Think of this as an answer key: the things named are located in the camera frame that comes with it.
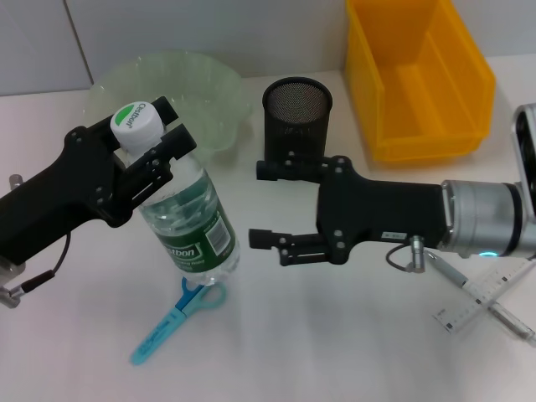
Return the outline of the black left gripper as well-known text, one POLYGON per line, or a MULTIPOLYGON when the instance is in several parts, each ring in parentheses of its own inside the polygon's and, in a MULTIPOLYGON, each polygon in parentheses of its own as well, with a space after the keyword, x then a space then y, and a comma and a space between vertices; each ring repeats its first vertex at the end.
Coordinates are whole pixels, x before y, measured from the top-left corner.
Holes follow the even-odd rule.
POLYGON ((118 148, 108 126, 69 132, 54 163, 1 198, 1 257, 21 265, 92 219, 123 225, 126 210, 114 200, 118 148))

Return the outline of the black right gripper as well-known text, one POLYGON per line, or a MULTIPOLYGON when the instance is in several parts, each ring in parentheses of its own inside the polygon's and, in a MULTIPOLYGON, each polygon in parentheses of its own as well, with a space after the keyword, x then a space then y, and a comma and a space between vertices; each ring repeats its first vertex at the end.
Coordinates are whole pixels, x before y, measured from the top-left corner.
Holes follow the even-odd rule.
POLYGON ((425 247, 435 248, 447 232, 443 193, 438 184, 371 180, 360 176, 347 157, 294 152, 280 161, 257 161, 255 172, 258 180, 320 183, 319 234, 249 230, 250 248, 277 248, 283 266, 322 262, 343 265, 355 245, 407 245, 413 236, 421 237, 425 247))

